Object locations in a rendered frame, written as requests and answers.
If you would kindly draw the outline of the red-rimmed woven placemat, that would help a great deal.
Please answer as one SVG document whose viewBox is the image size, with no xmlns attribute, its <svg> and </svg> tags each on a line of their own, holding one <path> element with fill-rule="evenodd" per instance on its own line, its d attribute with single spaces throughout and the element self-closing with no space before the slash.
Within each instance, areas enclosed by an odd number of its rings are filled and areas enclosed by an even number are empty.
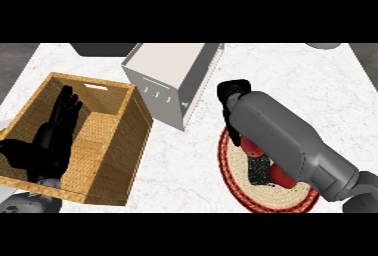
<svg viewBox="0 0 378 256">
<path fill-rule="evenodd" d="M 223 129 L 218 141 L 218 167 L 228 191 L 245 208 L 255 213 L 302 213 L 317 203 L 319 193 L 307 183 L 292 189 L 276 184 L 252 185 L 248 179 L 248 157 Z"/>
</svg>

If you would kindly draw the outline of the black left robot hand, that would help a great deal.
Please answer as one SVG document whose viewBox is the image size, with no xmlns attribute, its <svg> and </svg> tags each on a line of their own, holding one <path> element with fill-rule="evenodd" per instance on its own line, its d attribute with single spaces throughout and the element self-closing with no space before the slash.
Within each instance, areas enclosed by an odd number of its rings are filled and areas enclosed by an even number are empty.
<svg viewBox="0 0 378 256">
<path fill-rule="evenodd" d="M 16 139 L 0 141 L 0 154 L 8 165 L 26 171 L 28 181 L 59 180 L 69 164 L 72 134 L 82 102 L 65 85 L 54 101 L 48 121 L 41 124 L 31 143 Z"/>
</svg>

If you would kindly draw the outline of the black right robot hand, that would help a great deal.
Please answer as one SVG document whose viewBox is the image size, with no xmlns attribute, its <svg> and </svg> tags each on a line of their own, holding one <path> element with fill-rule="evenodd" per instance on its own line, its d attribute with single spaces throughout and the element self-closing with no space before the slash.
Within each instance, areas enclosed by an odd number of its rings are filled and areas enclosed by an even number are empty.
<svg viewBox="0 0 378 256">
<path fill-rule="evenodd" d="M 240 146 L 239 132 L 230 125 L 228 117 L 231 109 L 243 95 L 251 92 L 251 84 L 245 79 L 224 81 L 217 85 L 217 98 L 223 106 L 223 119 L 226 123 L 226 128 L 228 131 L 228 136 L 236 147 Z"/>
</svg>

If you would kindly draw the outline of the white open box shelf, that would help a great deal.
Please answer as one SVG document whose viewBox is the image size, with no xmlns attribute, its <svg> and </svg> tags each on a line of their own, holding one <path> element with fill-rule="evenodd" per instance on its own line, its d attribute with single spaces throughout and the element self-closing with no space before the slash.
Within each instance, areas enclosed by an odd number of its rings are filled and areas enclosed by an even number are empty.
<svg viewBox="0 0 378 256">
<path fill-rule="evenodd" d="M 121 66 L 150 115 L 184 130 L 224 51 L 223 43 L 138 43 Z"/>
</svg>

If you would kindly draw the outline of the grey round object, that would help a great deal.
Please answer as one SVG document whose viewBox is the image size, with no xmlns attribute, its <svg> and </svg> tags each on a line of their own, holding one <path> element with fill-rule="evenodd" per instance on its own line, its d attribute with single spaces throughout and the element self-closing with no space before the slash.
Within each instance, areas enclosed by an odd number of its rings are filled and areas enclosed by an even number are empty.
<svg viewBox="0 0 378 256">
<path fill-rule="evenodd" d="M 341 43 L 305 43 L 314 49 L 330 50 L 335 49 Z"/>
</svg>

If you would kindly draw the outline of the wicker basket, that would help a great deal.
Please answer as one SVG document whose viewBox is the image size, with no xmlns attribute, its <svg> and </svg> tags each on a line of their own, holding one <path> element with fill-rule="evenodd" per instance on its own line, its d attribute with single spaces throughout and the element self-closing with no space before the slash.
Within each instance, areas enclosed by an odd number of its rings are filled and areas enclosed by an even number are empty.
<svg viewBox="0 0 378 256">
<path fill-rule="evenodd" d="M 68 170 L 60 187 L 26 181 L 26 172 L 0 155 L 0 185 L 82 204 L 122 206 L 152 127 L 152 117 L 134 85 L 50 73 L 3 133 L 29 142 L 48 120 L 63 86 L 82 102 Z"/>
</svg>

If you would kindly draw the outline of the dark grey appliance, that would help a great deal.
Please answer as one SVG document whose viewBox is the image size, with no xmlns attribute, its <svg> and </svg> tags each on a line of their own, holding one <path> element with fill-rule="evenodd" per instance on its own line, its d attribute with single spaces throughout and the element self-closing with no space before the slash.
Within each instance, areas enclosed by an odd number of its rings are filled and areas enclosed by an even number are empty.
<svg viewBox="0 0 378 256">
<path fill-rule="evenodd" d="M 135 43 L 72 43 L 70 46 L 84 57 L 125 57 Z"/>
</svg>

